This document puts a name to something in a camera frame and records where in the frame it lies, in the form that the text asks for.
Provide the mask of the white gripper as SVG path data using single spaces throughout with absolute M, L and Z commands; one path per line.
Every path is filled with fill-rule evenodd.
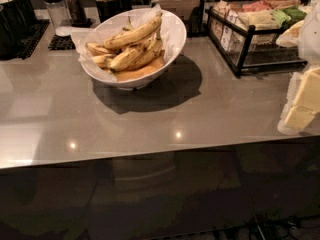
M 310 64 L 320 63 L 320 3 L 307 14 L 299 33 L 299 57 Z M 320 68 L 311 68 L 301 78 L 293 104 L 320 112 Z

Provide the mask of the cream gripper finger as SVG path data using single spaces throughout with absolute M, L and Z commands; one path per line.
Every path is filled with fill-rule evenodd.
M 284 125 L 288 128 L 303 130 L 305 129 L 316 117 L 317 113 L 305 107 L 284 107 Z

